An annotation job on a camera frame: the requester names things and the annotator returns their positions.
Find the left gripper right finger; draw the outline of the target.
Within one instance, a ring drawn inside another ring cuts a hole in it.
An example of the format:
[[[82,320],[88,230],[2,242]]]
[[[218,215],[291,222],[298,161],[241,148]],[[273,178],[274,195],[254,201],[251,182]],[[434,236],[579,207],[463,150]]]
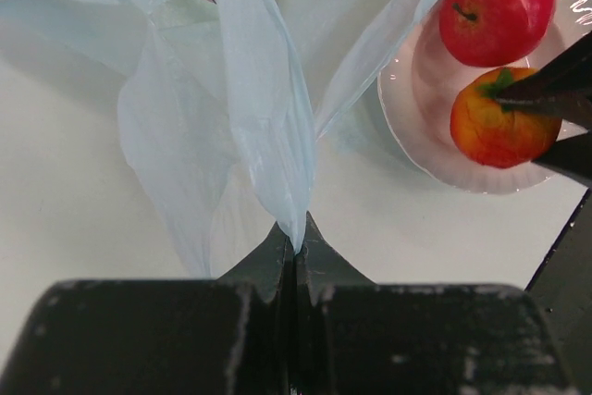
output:
[[[575,394],[541,310],[501,284],[377,284],[306,222],[297,394]]]

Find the light blue plastic bag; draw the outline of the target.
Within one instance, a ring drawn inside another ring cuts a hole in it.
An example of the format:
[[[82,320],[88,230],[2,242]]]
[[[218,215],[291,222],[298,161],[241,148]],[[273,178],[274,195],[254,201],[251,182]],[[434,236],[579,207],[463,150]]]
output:
[[[304,236],[317,141],[437,0],[1,0],[125,78],[128,164],[195,275]]]

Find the red fake apple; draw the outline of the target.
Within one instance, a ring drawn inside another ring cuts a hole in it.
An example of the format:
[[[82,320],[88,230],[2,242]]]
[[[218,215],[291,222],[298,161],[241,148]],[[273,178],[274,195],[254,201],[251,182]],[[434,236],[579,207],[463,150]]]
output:
[[[459,62],[477,68],[510,64],[545,36],[556,0],[441,0],[438,29]]]

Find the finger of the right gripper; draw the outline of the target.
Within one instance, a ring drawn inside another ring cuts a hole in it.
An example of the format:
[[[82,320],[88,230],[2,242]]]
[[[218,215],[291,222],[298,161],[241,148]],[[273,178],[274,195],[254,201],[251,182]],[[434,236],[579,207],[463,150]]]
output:
[[[592,181],[592,141],[590,133],[555,142],[533,163],[559,173],[586,187]]]
[[[501,89],[494,100],[511,110],[559,117],[591,128],[591,35],[553,58],[535,74]]]

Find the orange fake tomato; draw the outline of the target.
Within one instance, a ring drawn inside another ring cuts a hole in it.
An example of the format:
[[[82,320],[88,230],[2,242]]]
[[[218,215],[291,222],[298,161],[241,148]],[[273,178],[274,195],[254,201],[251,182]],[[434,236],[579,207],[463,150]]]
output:
[[[489,167],[510,168],[544,154],[557,140],[562,120],[497,104],[494,94],[537,71],[500,67],[468,84],[450,112],[450,136],[469,159]]]

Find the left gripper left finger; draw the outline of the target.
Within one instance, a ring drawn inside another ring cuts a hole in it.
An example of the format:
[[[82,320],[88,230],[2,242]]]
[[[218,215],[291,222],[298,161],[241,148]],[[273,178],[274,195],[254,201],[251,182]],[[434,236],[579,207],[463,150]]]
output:
[[[292,248],[280,228],[221,278],[81,279],[33,306],[5,394],[279,394],[278,305]]]

